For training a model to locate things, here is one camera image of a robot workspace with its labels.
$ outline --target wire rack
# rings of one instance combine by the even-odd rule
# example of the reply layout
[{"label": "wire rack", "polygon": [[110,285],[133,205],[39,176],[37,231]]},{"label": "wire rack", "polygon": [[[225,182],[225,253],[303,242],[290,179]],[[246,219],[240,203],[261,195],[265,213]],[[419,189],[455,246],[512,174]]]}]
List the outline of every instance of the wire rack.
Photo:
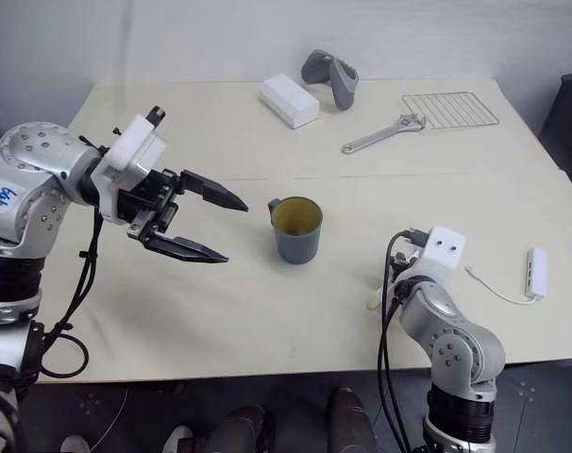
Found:
[{"label": "wire rack", "polygon": [[401,96],[411,113],[427,119],[428,129],[499,125],[496,116],[471,92]]}]

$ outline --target white cable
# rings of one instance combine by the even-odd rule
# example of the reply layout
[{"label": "white cable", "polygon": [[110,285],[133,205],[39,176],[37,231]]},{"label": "white cable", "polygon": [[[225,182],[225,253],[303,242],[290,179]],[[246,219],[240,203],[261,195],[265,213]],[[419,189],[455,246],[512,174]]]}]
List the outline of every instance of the white cable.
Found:
[{"label": "white cable", "polygon": [[120,409],[118,410],[118,412],[116,412],[116,416],[114,417],[114,420],[112,420],[112,423],[109,424],[109,427],[108,427],[108,429],[106,429],[106,432],[104,432],[102,434],[102,436],[99,438],[99,440],[95,443],[95,445],[91,447],[91,450],[89,450],[90,453],[93,453],[93,451],[102,443],[102,441],[104,439],[106,439],[106,436],[109,434],[109,431],[112,429],[114,424],[118,421],[118,417],[120,417],[120,414],[123,413],[123,409],[125,408],[127,396],[128,396],[128,389],[125,389],[125,398],[123,399],[123,404],[120,406]]},{"label": "white cable", "polygon": [[475,272],[475,270],[470,267],[470,266],[466,266],[464,268],[464,270],[468,273],[469,276],[471,276],[472,278],[474,278],[476,281],[478,281],[479,283],[481,283],[485,288],[487,288],[489,291],[491,291],[493,294],[497,295],[500,299],[504,299],[507,302],[511,302],[512,304],[516,304],[516,305],[530,305],[533,302],[535,302],[537,300],[536,297],[533,297],[532,299],[529,300],[515,300],[515,299],[511,299],[510,297],[507,297],[504,294],[499,293],[498,291],[496,291],[494,288],[492,288],[489,283],[487,283],[483,278],[481,278],[479,275],[477,275],[477,273]]}]

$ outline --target table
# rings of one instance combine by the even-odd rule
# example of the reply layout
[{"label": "table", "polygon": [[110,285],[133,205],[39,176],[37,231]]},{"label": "table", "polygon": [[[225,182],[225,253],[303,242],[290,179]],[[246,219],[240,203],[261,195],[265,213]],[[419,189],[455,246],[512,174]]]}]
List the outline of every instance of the table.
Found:
[{"label": "table", "polygon": [[[249,212],[222,210],[194,194],[178,200],[169,234],[230,257],[227,264],[170,260],[144,250],[123,226],[106,224],[92,292],[72,321],[91,352],[74,380],[131,381],[376,367],[379,313],[365,308],[381,283],[384,250],[405,227],[451,227],[467,238],[447,283],[472,321],[503,343],[507,362],[572,358],[572,185],[489,79],[363,81],[353,108],[291,130],[258,100],[259,83],[95,87],[71,124],[94,143],[114,126],[161,105],[167,142],[160,167],[188,168],[238,194]],[[400,134],[356,155],[340,145],[405,111],[404,93],[471,91],[499,126]],[[324,224],[317,257],[292,266],[278,257],[267,202],[302,194]],[[73,205],[43,275],[40,319],[51,326],[74,291],[90,238],[90,208]],[[547,299],[520,307],[490,294],[522,294],[525,254],[549,255]],[[394,368],[429,365],[393,323]],[[79,353],[58,342],[47,367],[65,372]]]}]

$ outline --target cup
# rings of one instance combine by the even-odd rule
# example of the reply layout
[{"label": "cup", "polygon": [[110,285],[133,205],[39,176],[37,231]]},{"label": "cup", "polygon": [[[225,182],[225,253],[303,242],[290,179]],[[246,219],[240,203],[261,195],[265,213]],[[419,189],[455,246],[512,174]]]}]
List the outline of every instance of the cup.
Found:
[{"label": "cup", "polygon": [[312,260],[320,241],[320,207],[303,196],[274,198],[267,206],[280,256],[292,264]]}]

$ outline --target white block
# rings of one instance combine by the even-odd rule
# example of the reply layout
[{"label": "white block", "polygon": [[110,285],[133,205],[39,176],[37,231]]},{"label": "white block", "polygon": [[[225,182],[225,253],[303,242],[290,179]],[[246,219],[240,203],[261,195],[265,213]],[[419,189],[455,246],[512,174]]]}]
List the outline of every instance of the white block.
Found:
[{"label": "white block", "polygon": [[261,85],[261,101],[296,129],[320,114],[320,103],[287,75],[268,78]]}]

